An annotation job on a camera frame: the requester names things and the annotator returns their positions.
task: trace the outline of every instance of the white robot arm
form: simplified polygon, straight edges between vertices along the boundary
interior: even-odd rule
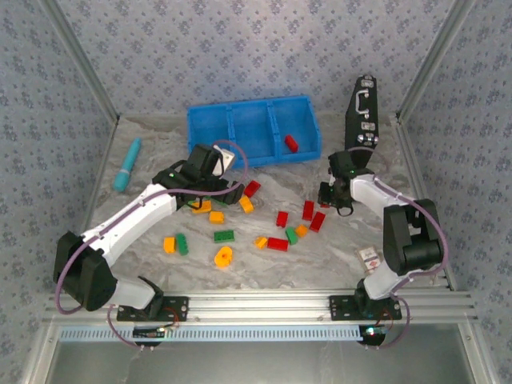
[[[438,233],[431,223],[404,200],[396,190],[380,182],[367,168],[357,169],[349,151],[329,156],[330,182],[323,182],[318,202],[338,209],[350,209],[352,202],[368,206],[383,220],[382,251],[384,260],[362,284],[369,300],[388,298],[395,287],[412,274],[429,270],[442,262]],[[437,222],[437,212],[431,200],[415,201]],[[411,234],[410,226],[419,229]]]
[[[234,154],[228,150],[218,146],[196,146],[187,161],[159,172],[135,200],[114,216],[81,236],[71,232],[62,236],[55,259],[55,282],[61,277],[72,253],[90,242],[63,279],[66,292],[87,310],[116,304],[149,313],[155,295],[161,293],[156,285],[144,278],[114,276],[110,268],[122,252],[155,223],[188,205],[198,195],[227,190],[228,181],[221,176],[233,162]],[[233,204],[240,199],[243,187],[241,184],[218,198]]]

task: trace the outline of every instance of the green lego brick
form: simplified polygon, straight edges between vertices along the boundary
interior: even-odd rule
[[[292,226],[286,228],[286,236],[288,237],[288,242],[290,243],[290,245],[297,244],[298,238],[297,235],[295,234],[295,228],[293,228]]]
[[[184,234],[176,235],[176,243],[178,244],[178,251],[181,256],[187,256],[189,253],[189,246],[186,243],[186,237]]]
[[[214,233],[214,241],[218,242],[234,242],[233,230],[220,230]]]

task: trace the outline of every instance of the red lego brick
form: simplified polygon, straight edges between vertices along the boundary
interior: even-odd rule
[[[290,150],[293,153],[296,153],[298,151],[298,144],[291,134],[285,136],[285,144],[286,146],[288,146],[288,148],[290,148]]]
[[[244,195],[248,198],[252,198],[253,194],[256,193],[257,190],[259,190],[259,187],[262,186],[259,182],[252,181],[249,183],[248,186],[246,186],[246,190],[243,191]]]
[[[269,238],[266,247],[271,248],[272,250],[282,250],[286,252],[288,251],[288,240],[282,240],[281,238]]]
[[[325,214],[323,214],[322,212],[317,212],[314,215],[313,221],[311,222],[310,230],[313,230],[314,232],[319,232],[324,218],[326,218]]]
[[[286,222],[288,222],[288,212],[282,212],[281,210],[278,212],[278,219],[276,220],[275,225],[285,227]]]
[[[304,211],[302,212],[302,220],[313,220],[314,202],[306,200],[304,202]]]

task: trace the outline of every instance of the blue floral wallpaper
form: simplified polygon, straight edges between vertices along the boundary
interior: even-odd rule
[[[79,228],[112,124],[38,2],[0,3],[0,382],[20,379],[55,245]]]
[[[395,111],[453,0],[66,0],[78,40],[120,114],[308,94],[348,107],[379,80]]]
[[[503,382],[512,382],[512,3],[477,2],[406,123],[473,291]]]

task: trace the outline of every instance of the blue plastic bin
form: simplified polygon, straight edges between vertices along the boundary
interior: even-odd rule
[[[250,166],[304,162],[322,154],[322,136],[307,96],[192,106],[187,122],[189,152],[198,143],[211,145],[224,138],[246,152]],[[298,144],[295,154],[285,144],[288,134]],[[241,166],[237,156],[234,167]]]

